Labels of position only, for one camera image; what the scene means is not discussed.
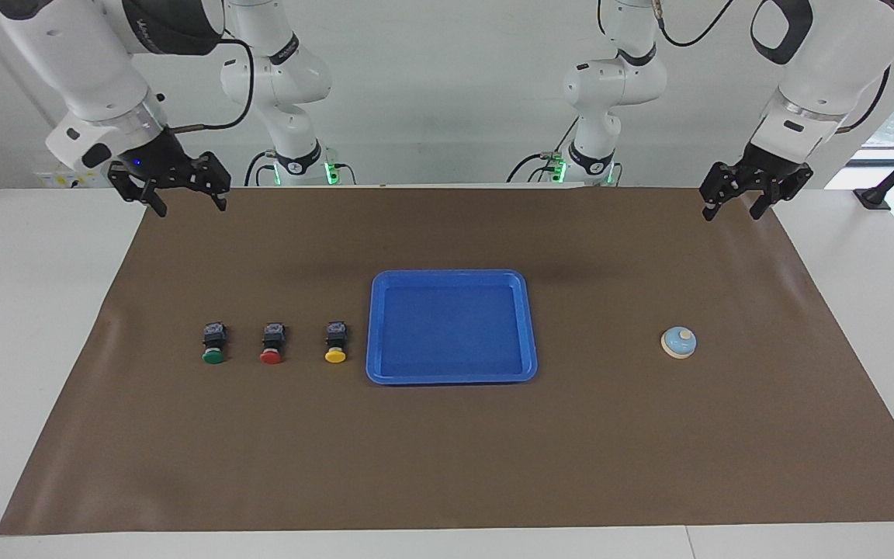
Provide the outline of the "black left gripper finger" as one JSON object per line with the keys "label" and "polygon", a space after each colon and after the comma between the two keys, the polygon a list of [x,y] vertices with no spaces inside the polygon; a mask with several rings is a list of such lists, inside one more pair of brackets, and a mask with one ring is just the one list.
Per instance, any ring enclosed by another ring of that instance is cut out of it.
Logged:
{"label": "black left gripper finger", "polygon": [[738,181],[738,170],[737,167],[718,161],[705,175],[698,191],[705,203],[702,216],[706,222],[716,218],[723,204],[744,194],[745,189]]}
{"label": "black left gripper finger", "polygon": [[812,176],[813,170],[809,166],[799,166],[797,170],[784,178],[766,172],[759,173],[754,180],[754,185],[761,191],[761,194],[751,205],[750,216],[755,220],[761,219],[767,209],[776,205],[777,202],[792,200]]}

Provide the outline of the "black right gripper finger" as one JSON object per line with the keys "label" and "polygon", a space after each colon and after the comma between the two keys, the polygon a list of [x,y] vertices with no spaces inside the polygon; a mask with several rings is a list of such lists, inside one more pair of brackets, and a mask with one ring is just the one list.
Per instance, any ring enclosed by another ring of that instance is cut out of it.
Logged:
{"label": "black right gripper finger", "polygon": [[169,185],[169,173],[146,179],[141,186],[134,182],[128,167],[120,161],[114,161],[109,164],[109,181],[125,202],[139,202],[152,209],[160,218],[167,217],[168,208],[158,195],[158,190]]}
{"label": "black right gripper finger", "polygon": [[196,159],[196,187],[199,192],[209,196],[220,212],[227,211],[230,182],[230,173],[212,151],[203,152]]}

